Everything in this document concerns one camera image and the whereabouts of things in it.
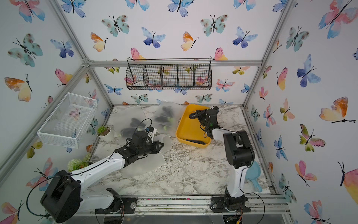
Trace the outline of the dark purple eggplant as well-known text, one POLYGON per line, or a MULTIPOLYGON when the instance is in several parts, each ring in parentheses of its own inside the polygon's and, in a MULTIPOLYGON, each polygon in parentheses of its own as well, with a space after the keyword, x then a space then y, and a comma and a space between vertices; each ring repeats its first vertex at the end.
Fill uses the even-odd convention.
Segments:
POLYGON ((132 118, 129 127, 122 128, 118 136, 122 138, 130 138, 135 133, 135 131, 144 130, 145 126, 146 124, 137 118, 132 118))

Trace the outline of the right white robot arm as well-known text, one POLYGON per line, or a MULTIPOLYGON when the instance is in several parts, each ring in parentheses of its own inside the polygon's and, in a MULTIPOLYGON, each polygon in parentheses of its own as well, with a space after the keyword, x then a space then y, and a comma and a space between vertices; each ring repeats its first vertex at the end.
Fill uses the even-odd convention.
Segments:
POLYGON ((245 130, 231 131, 219 126, 217 115, 219 108, 213 106, 210 109, 197 110, 189 115, 190 119, 197 119, 202 130, 207 136, 224 145, 226 159, 233 167, 229 184, 226 188, 228 199, 244 198, 245 192, 242 189, 248 169, 255 161, 255 153, 251 145, 248 133, 245 130))

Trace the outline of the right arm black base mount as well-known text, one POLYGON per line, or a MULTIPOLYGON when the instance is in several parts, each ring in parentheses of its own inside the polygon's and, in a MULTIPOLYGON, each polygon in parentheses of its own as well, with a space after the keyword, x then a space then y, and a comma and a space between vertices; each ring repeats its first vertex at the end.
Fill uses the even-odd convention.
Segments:
POLYGON ((213 213, 225 212, 251 212, 250 203, 247 197, 231 197, 224 195, 224 197, 212 197, 210 209, 213 213))

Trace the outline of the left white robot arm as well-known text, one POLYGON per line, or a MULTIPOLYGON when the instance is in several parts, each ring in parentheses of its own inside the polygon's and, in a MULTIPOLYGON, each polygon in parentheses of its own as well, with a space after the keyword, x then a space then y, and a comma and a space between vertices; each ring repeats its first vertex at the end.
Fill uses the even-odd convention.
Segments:
POLYGON ((105 193, 88 195, 84 192, 108 174, 126 168, 150 154, 158 154, 166 144, 162 139, 155 140, 153 135, 153 132, 137 131, 110 156, 79 170, 57 172, 48 179, 50 183, 40 199, 46 214, 40 214, 39 217, 51 217, 60 224, 78 212, 89 210, 124 215, 125 202, 114 189, 107 188, 105 193))

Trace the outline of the clear zip-top bag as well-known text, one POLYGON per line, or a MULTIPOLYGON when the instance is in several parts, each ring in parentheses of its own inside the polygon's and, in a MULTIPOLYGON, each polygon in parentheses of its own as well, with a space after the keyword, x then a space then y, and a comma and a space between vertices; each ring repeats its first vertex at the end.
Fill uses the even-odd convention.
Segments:
POLYGON ((184 110, 185 107, 183 105, 162 101, 151 118, 153 121, 152 126, 159 133, 175 137, 184 110))
POLYGON ((158 154, 149 154, 146 158, 137 160, 129 166, 121 169, 120 172, 124 178, 132 178, 139 175, 144 175, 166 164, 164 154, 172 147, 171 136, 160 134, 155 136, 154 140, 163 143, 163 148, 159 151, 158 154))
POLYGON ((131 138, 136 131, 143 131, 151 124, 140 106, 119 108, 113 114, 112 124, 119 139, 131 138))

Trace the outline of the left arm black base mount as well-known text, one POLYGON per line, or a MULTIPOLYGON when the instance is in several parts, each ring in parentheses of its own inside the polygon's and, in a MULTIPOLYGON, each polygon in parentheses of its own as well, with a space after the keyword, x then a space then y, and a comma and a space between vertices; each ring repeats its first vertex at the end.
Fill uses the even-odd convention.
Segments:
POLYGON ((111 203, 104 208, 95 209, 98 214, 134 214, 138 199, 135 197, 120 196, 113 188, 107 188, 106 191, 112 197, 111 203))

